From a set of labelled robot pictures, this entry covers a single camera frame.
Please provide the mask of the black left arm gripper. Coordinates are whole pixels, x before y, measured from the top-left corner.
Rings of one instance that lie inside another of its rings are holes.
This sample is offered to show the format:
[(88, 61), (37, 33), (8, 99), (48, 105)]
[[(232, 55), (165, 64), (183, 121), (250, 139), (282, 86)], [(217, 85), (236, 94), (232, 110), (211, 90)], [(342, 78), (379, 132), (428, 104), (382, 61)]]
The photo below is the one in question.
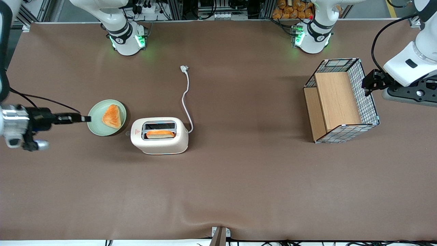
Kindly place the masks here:
[(386, 72), (378, 69), (373, 69), (370, 72), (370, 77), (365, 77), (362, 80), (362, 89), (365, 91), (365, 97), (370, 96), (374, 90), (383, 90), (394, 85), (394, 80)]

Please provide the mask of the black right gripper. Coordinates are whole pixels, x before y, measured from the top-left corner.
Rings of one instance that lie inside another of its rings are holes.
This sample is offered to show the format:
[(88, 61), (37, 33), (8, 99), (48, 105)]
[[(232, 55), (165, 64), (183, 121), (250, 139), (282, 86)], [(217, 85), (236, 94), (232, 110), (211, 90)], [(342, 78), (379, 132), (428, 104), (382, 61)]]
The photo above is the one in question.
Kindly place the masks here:
[(25, 107), (28, 114), (26, 133), (48, 131), (55, 124), (73, 124), (91, 122), (90, 116), (81, 116), (78, 113), (53, 114), (47, 107)]

